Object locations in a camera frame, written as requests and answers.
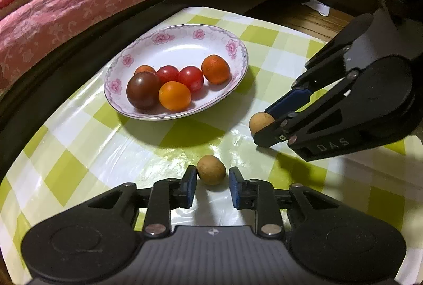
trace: oval plate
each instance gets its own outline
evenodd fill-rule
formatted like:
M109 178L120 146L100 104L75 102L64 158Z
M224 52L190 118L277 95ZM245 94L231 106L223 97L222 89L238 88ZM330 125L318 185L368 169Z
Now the oval plate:
M194 65L201 68L209 55L219 55L231 68L231 77L220 85L204 79L203 88L192 94L190 106L171 112L160 104L149 111L134 108L126 97L126 86L140 65L156 71L165 65L179 70ZM104 79L104 93L119 113L140 120L168 120L190 116L213 106L240 84L247 72L248 53L244 43L233 33L208 25L177 25L141 36L113 59Z

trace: brown ball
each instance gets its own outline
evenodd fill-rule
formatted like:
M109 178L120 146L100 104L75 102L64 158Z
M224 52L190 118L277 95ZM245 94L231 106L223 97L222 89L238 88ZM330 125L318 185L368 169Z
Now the brown ball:
M197 163L198 176L206 185L217 185L226 176L226 168L221 160L213 155L205 155Z
M248 127L250 128L251 134L254 135L257 131L273 122L274 119L270 114L267 114L266 112L257 112L250 118Z
M126 86L126 96L135 108L148 110L159 102L161 83L152 72L139 72L132 76Z

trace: orange fruit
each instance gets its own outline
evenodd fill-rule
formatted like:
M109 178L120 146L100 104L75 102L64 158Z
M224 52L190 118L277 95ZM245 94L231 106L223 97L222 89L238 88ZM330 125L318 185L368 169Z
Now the orange fruit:
M185 110L191 102L191 92L182 83L166 82L159 91L160 103L171 111Z
M225 82L231 75L228 63L218 55L210 55L201 64L204 77L213 84Z
M138 74L139 72L143 72L143 71L148 71L148 72L152 72L152 73L156 73L156 71L154 70L153 67L150 67L149 65L140 65L134 72L135 74Z

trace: wooden floor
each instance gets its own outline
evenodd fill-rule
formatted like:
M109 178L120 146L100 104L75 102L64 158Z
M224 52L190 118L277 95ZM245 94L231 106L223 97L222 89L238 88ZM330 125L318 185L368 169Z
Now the wooden floor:
M324 17L301 4L306 1L309 0L269 0L247 12L246 15L289 27L326 42L336 36L354 18L352 15L332 8L329 16Z

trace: checkered tablecloth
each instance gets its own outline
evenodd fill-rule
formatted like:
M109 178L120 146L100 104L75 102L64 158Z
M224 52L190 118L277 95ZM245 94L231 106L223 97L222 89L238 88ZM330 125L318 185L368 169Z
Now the checkered tablecloth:
M45 122L0 185L0 246L16 284L29 280L20 243L33 225L124 182L150 187L181 177L205 154L244 178L280 189L302 183L394 225L407 241L402 284L423 278L423 147L411 136L389 146L304 162L286 144L256 150L250 117L285 94L304 63L324 44L289 28L209 8L189 8L156 29L208 24L238 35L249 53L248 73L234 93L193 116L163 122L129 119L103 93L105 65ZM325 93L315 93L313 100ZM142 227L140 214L136 228ZM172 211L173 224L243 224L253 215L233 209L227 186L198 183L191 209Z

